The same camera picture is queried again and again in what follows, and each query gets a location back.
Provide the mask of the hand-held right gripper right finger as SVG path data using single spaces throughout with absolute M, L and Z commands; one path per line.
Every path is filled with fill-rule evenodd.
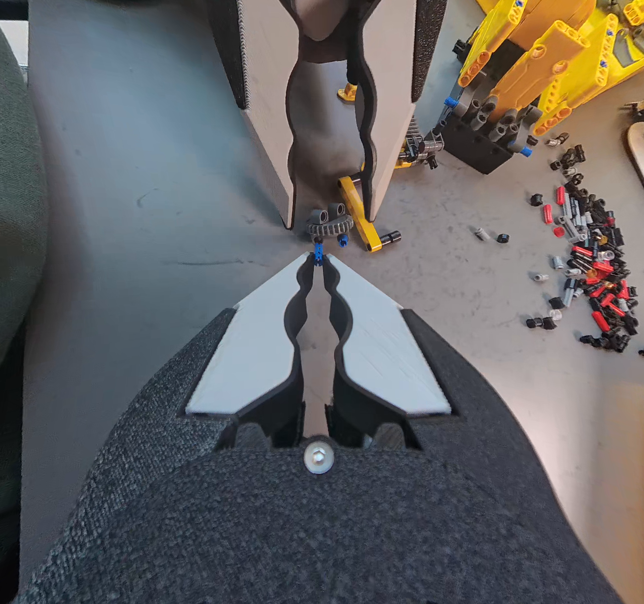
M 351 325 L 341 345 L 349 381 L 406 416 L 449 415 L 451 406 L 403 318 L 403 307 L 334 255 L 334 290 Z

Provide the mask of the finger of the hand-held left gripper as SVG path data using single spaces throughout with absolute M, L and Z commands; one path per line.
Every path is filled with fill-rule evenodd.
M 374 222 L 415 110 L 412 101 L 417 0 L 376 0 L 358 27 L 356 119 L 365 153 L 361 186 Z
M 245 103 L 242 116 L 262 162 L 264 185 L 284 227 L 294 224 L 294 131 L 288 88 L 300 59 L 300 28 L 282 0 L 236 0 Z

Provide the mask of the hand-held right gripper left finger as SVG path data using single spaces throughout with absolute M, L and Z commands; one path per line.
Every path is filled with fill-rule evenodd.
M 303 398 L 297 337 L 313 274 L 314 254 L 304 253 L 235 305 L 186 414 L 294 416 Z

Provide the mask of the yellow lego beam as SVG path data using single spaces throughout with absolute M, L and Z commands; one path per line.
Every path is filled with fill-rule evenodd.
M 375 253 L 382 250 L 382 240 L 374 225 L 367 220 L 360 184 L 355 183 L 350 175 L 346 175 L 338 179 L 337 186 L 366 251 Z

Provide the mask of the grey lego gear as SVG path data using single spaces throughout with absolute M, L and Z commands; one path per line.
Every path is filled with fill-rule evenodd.
M 326 209 L 318 208 L 311 212 L 307 220 L 307 234 L 311 241 L 323 241 L 347 234 L 354 227 L 354 221 L 344 203 L 331 203 Z

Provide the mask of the yellow grey lego claw assembly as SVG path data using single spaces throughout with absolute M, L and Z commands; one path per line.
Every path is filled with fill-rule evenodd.
M 401 94 L 395 85 L 382 85 L 368 107 L 367 92 L 347 83 L 337 90 L 337 96 L 343 103 L 357 105 L 358 129 L 370 131 L 373 147 L 383 149 L 385 160 L 375 172 L 383 171 L 384 165 L 392 170 L 424 164 L 437 167 L 437 154 L 444 148 L 442 134 L 430 132 L 425 136 L 421 132 L 409 93 Z

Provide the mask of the large yellow black lego model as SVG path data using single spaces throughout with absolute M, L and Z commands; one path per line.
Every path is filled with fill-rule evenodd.
M 570 107 L 569 97 L 564 96 L 566 81 L 541 94 L 528 91 L 498 96 L 486 74 L 465 87 L 458 80 L 459 76 L 437 129 L 442 131 L 450 154 L 483 174 L 514 156 L 530 156 L 539 138 L 591 99 Z

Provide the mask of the pile of small lego pieces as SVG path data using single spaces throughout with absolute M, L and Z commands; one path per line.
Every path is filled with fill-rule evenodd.
M 569 147 L 549 164 L 563 177 L 554 191 L 553 203 L 546 203 L 542 194 L 529 199 L 529 204 L 541 211 L 545 226 L 568 243 L 565 257 L 551 259 L 552 270 L 564 276 L 562 291 L 548 299 L 549 313 L 541 318 L 551 317 L 558 326 L 563 311 L 575 299 L 584 297 L 599 334 L 580 335 L 579 342 L 621 355 L 639 334 L 640 322 L 634 313 L 639 294 L 629 283 L 624 237 L 614 211 L 607 208 L 604 198 L 582 186 L 584 174 L 579 166 L 585 161 L 581 144 Z

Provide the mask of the person's left hand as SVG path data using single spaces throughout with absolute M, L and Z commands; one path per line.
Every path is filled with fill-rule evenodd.
M 350 0 L 289 0 L 302 30 L 300 52 L 308 63 L 328 63 L 345 58 L 342 20 Z

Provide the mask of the book stand with white base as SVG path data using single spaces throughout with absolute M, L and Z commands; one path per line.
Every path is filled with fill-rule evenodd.
M 633 123 L 624 132 L 624 147 L 643 186 L 643 121 Z

